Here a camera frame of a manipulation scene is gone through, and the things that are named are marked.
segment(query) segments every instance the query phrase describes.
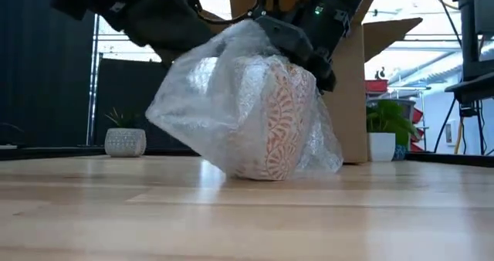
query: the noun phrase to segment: plastic bag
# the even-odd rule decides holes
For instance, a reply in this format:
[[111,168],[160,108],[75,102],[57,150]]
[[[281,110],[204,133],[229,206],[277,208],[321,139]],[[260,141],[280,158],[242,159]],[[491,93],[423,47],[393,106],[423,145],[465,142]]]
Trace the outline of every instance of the plastic bag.
[[316,79],[250,20],[177,59],[146,117],[227,175],[283,180],[343,164]]

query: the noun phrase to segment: green plant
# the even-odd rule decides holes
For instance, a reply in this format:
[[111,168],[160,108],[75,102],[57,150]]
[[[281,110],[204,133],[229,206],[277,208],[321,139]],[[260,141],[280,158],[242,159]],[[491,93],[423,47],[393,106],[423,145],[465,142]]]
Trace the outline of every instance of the green plant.
[[367,107],[367,132],[394,133],[396,144],[408,145],[408,135],[418,136],[417,128],[403,117],[403,107],[392,100],[379,100],[375,106]]
[[117,110],[113,108],[113,112],[106,114],[106,117],[110,119],[115,127],[119,128],[137,128],[138,114],[118,114]]

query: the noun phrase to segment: potted plant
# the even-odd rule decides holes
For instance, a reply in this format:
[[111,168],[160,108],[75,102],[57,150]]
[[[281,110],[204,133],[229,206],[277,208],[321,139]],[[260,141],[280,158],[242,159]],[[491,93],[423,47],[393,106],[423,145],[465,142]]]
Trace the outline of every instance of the potted plant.
[[106,115],[114,127],[108,129],[105,152],[112,157],[140,157],[146,150],[146,132],[137,128],[136,114],[119,114],[115,108]]
[[391,100],[379,100],[367,107],[367,132],[371,161],[391,161],[397,146],[408,148],[410,134],[418,135],[403,108]]

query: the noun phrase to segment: cardboard box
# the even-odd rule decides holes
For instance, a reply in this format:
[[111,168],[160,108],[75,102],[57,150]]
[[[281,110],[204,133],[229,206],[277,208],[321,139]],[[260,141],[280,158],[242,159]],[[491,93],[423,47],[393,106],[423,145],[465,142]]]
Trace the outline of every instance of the cardboard box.
[[[282,10],[292,8],[297,0],[280,0]],[[351,26],[351,34],[342,39],[333,54],[333,70],[337,86],[333,93],[324,95],[333,129],[343,148],[346,163],[363,163],[367,159],[367,129],[365,117],[364,64],[421,22],[421,19],[404,19],[373,22],[362,25],[374,0],[363,0]],[[230,0],[232,16],[250,9],[255,0]]]

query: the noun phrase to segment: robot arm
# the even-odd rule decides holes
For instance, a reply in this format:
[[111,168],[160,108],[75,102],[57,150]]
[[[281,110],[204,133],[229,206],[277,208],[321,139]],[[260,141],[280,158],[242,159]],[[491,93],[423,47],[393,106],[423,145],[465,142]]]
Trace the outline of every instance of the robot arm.
[[211,24],[232,24],[254,19],[272,44],[293,63],[309,70],[320,90],[332,91],[336,78],[331,56],[350,31],[350,21],[362,0],[300,0],[288,12],[266,9],[266,0],[232,21],[215,21],[200,15],[199,0],[52,0],[52,6],[81,19],[86,11],[103,16],[117,31],[124,31],[139,46],[150,45],[163,61],[207,42]]

